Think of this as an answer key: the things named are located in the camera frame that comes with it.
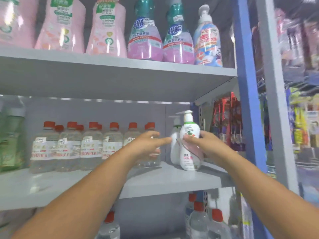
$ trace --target red bottle cap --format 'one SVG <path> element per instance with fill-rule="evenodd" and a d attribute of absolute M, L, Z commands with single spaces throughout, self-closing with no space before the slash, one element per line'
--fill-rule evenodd
<path fill-rule="evenodd" d="M 155 122 L 148 122 L 148 128 L 154 128 L 155 129 Z"/>
<path fill-rule="evenodd" d="M 68 128 L 77 128 L 77 122 L 68 122 L 68 125 L 67 125 L 67 127 Z"/>
<path fill-rule="evenodd" d="M 43 127 L 52 127 L 55 128 L 55 122 L 44 122 Z"/>
<path fill-rule="evenodd" d="M 212 209 L 212 217 L 214 221 L 217 221 L 217 222 L 224 221 L 223 213 L 221 212 L 220 209 Z"/>
<path fill-rule="evenodd" d="M 118 128 L 119 124 L 117 122 L 111 122 L 110 123 L 110 128 Z"/>
<path fill-rule="evenodd" d="M 189 202 L 194 202 L 196 201 L 196 194 L 188 194 L 188 201 Z"/>
<path fill-rule="evenodd" d="M 114 211 L 110 211 L 107 215 L 107 217 L 105 218 L 104 222 L 105 223 L 111 223 L 114 221 Z"/>
<path fill-rule="evenodd" d="M 138 128 L 138 124 L 136 122 L 130 122 L 129 129 L 130 128 Z"/>
<path fill-rule="evenodd" d="M 89 123 L 89 128 L 98 128 L 99 123 L 98 122 L 90 122 Z"/>
<path fill-rule="evenodd" d="M 83 125 L 77 125 L 77 130 L 78 131 L 84 131 L 84 126 Z"/>
<path fill-rule="evenodd" d="M 200 212 L 204 211 L 204 203 L 195 201 L 194 202 L 194 210 L 200 211 Z"/>
<path fill-rule="evenodd" d="M 64 126 L 63 125 L 56 125 L 55 126 L 55 130 L 56 131 L 63 131 L 64 130 Z"/>

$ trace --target white pump bottle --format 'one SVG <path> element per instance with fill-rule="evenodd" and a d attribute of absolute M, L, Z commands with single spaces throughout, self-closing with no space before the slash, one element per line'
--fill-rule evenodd
<path fill-rule="evenodd" d="M 180 131 L 180 165 L 186 171 L 196 171 L 203 163 L 203 152 L 195 145 L 186 143 L 183 139 L 185 134 L 199 138 L 200 127 L 194 123 L 192 111 L 179 112 L 184 114 L 184 125 Z"/>
<path fill-rule="evenodd" d="M 180 145 L 179 145 L 179 136 L 181 131 L 181 118 L 180 116 L 170 116 L 174 118 L 174 127 L 171 133 L 172 143 L 171 143 L 171 161 L 174 165 L 179 165 L 180 162 Z"/>

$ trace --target right hand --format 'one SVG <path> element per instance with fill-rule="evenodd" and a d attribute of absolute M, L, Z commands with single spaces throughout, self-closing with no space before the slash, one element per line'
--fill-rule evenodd
<path fill-rule="evenodd" d="M 229 153 L 233 153 L 234 151 L 213 133 L 200 131 L 200 135 L 202 138 L 184 135 L 183 139 L 186 142 L 200 147 L 207 157 L 213 160 L 215 164 L 225 168 L 226 160 L 230 157 Z"/>

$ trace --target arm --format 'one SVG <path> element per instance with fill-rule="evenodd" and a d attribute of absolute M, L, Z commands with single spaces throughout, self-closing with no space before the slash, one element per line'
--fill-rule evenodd
<path fill-rule="evenodd" d="M 29 220 L 12 239 L 94 238 L 136 160 L 171 142 L 171 138 L 151 136 L 159 133 L 146 132 L 114 153 Z"/>
<path fill-rule="evenodd" d="M 184 136 L 199 146 L 209 158 L 227 170 L 274 238 L 318 238 L 319 209 L 261 172 L 215 135 L 201 131 L 203 138 Z"/>

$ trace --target blue shelf post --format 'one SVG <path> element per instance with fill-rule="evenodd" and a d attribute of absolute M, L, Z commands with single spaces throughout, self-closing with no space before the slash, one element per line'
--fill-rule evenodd
<path fill-rule="evenodd" d="M 262 172 L 267 173 L 267 155 L 261 124 L 248 4 L 247 0 L 231 0 L 231 2 L 234 16 L 237 74 L 246 141 L 246 158 Z M 272 238 L 254 211 L 253 226 L 255 239 Z"/>

